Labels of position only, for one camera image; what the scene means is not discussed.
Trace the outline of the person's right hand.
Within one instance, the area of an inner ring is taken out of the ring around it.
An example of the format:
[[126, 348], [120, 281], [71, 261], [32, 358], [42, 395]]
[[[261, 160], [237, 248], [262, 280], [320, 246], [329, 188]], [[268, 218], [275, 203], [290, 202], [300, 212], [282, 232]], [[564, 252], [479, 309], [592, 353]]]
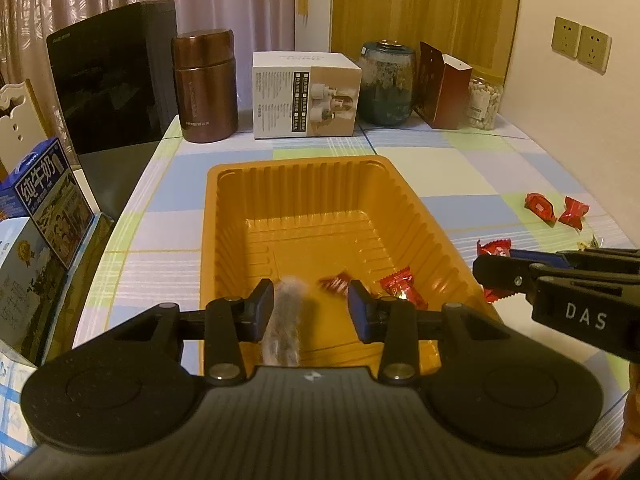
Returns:
[[620, 443], [598, 456], [577, 476], [577, 480], [639, 478], [639, 365], [629, 365], [630, 390], [625, 404], [625, 423]]

